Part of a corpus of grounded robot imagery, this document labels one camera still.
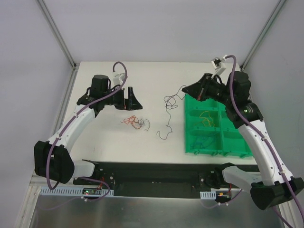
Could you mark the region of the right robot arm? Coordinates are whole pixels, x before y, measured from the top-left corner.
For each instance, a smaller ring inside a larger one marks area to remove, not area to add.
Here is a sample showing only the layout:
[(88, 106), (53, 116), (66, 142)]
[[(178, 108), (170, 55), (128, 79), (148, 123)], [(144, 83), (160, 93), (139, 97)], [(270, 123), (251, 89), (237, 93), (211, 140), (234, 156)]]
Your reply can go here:
[(254, 204), (265, 210), (292, 200), (303, 190), (304, 181), (294, 177), (279, 157), (259, 108), (249, 99), (250, 87), (248, 75), (236, 71), (229, 75), (227, 84), (205, 73), (182, 91), (197, 101), (212, 99), (225, 106), (228, 119), (243, 136), (260, 171), (258, 178), (232, 163), (222, 164), (211, 177), (213, 187), (219, 189), (231, 183), (248, 192)]

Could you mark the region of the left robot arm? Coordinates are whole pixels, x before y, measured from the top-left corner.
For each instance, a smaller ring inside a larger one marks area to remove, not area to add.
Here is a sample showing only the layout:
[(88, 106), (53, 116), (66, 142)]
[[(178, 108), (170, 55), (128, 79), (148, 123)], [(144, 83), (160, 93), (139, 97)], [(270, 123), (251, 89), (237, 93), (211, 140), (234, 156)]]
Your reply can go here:
[(80, 177), (91, 185), (100, 181), (101, 174), (93, 162), (74, 161), (70, 153), (83, 130), (106, 106), (125, 111), (142, 109), (131, 86), (128, 97), (124, 97), (126, 78), (125, 73), (114, 74), (112, 80), (105, 75), (93, 76), (91, 86), (78, 99), (70, 119), (48, 140), (35, 144), (34, 166), (38, 176), (63, 184)]

